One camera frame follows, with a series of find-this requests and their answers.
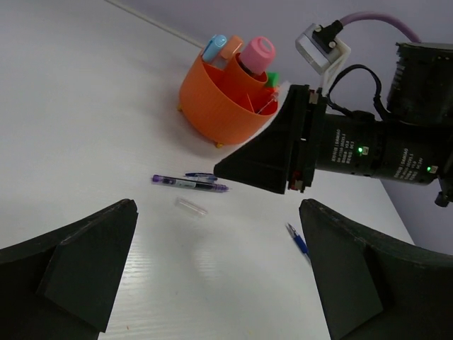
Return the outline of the clear red pen cap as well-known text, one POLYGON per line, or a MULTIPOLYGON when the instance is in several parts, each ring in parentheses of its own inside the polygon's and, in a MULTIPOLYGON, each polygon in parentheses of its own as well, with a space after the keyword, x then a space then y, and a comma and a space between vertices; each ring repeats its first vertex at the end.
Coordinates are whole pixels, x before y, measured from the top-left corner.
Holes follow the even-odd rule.
POLYGON ((207 214, 206 209, 184 198, 176 198, 175 206, 186 211, 187 213, 190 213, 193 216, 204 217, 207 214))

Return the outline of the black highlighter green cap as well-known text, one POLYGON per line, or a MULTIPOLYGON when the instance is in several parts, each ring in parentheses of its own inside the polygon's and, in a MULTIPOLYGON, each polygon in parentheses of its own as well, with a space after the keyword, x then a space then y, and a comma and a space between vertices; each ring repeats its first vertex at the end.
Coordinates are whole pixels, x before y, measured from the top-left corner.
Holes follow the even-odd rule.
POLYGON ((268 72, 265 88, 276 89, 280 83, 280 76, 277 72, 268 72))

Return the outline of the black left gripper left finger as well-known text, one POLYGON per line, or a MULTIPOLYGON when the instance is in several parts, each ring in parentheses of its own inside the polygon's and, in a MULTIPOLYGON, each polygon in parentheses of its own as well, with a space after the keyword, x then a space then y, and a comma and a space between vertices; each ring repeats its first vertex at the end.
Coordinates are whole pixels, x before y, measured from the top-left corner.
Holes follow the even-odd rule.
POLYGON ((1 250, 2 339, 97 339, 108 327, 137 224, 120 200, 1 250))

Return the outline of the purple gel pen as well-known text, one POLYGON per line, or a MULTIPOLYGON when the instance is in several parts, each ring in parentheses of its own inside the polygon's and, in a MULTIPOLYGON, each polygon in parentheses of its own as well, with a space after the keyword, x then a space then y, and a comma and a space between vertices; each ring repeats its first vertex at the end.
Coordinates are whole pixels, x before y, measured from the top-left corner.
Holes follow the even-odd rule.
POLYGON ((226 193, 229 191, 229 187, 225 186, 224 184, 195 181, 192 179, 162 176, 158 174, 154 174, 151 177, 151 182, 156 185, 184 188, 196 191, 207 191, 215 193, 226 193))

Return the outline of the blue translucent highlighter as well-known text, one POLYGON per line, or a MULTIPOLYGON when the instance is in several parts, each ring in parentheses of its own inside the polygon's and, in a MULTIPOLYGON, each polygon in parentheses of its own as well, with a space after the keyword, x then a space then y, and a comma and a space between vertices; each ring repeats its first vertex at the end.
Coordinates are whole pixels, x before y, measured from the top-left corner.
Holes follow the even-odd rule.
POLYGON ((213 35, 202 52, 202 61, 206 63, 213 62, 222 48, 226 45, 228 39, 225 35, 213 35))

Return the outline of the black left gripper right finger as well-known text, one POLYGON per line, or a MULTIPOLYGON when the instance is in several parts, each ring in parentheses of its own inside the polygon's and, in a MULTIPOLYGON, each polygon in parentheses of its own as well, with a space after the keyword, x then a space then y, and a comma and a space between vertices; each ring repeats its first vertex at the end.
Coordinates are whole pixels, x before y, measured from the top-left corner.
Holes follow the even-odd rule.
POLYGON ((299 214, 331 339, 452 338, 452 256, 314 199, 303 200, 299 214))

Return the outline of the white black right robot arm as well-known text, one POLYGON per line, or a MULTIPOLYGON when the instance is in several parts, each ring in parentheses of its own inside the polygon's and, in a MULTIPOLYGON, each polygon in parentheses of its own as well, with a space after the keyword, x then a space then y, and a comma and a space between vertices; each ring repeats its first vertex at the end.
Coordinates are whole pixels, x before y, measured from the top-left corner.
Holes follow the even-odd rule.
POLYGON ((329 95, 293 84, 276 118, 214 167, 222 179, 273 193, 304 191, 314 173, 426 186, 439 181, 436 205, 452 202, 452 46, 401 43, 386 102, 350 110, 329 95))

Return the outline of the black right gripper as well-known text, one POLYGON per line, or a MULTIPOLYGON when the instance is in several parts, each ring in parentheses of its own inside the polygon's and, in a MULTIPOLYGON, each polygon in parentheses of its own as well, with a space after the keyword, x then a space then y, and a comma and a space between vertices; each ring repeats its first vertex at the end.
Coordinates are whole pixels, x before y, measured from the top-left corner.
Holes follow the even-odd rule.
POLYGON ((277 194, 285 193, 287 182, 288 189, 304 192, 316 170, 375 177, 384 156, 384 124, 368 112, 349 118, 326 109, 320 91, 292 84, 269 126, 218 162, 214 175, 277 194))

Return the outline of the blue pen cap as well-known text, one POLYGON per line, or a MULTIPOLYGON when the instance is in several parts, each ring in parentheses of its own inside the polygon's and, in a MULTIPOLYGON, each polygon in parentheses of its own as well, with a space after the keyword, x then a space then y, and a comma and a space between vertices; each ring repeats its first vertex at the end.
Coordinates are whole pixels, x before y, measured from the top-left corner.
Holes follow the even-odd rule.
POLYGON ((218 180, 218 178, 214 174, 203 173, 203 172, 189 172, 189 173, 185 173, 185 177, 194 178, 197 181, 215 182, 215 181, 218 180))

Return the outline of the orange translucent highlighter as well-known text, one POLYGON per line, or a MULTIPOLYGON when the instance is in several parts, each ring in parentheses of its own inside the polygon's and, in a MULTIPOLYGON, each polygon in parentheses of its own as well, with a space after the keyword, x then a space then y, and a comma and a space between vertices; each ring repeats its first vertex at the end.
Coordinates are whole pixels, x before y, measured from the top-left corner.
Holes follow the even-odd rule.
POLYGON ((237 35, 232 35, 220 50, 219 56, 216 61, 216 66, 219 69, 225 68, 232 57, 241 49, 243 40, 237 35))

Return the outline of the red gel pen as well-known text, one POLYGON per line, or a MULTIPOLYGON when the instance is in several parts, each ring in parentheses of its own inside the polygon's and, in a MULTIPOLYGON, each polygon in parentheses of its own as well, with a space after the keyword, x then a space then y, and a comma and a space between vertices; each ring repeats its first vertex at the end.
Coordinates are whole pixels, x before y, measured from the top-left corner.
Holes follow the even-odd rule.
POLYGON ((256 111, 258 115, 262 115, 263 111, 274 102, 278 102, 279 91, 275 90, 266 98, 266 102, 256 111))

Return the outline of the blue ballpoint pen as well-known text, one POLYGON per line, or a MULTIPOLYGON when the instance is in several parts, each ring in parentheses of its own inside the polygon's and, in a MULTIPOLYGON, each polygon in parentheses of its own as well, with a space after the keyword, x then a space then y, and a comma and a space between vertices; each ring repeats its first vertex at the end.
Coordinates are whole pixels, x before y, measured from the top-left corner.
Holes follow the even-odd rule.
POLYGON ((286 228, 287 228, 287 231, 289 232, 292 240, 294 241, 294 243, 297 245, 298 249, 300 250, 300 252, 307 259, 309 259, 309 251, 308 251, 307 245, 306 245, 305 241, 302 239, 302 237, 300 236, 300 234, 290 223, 286 224, 286 228))

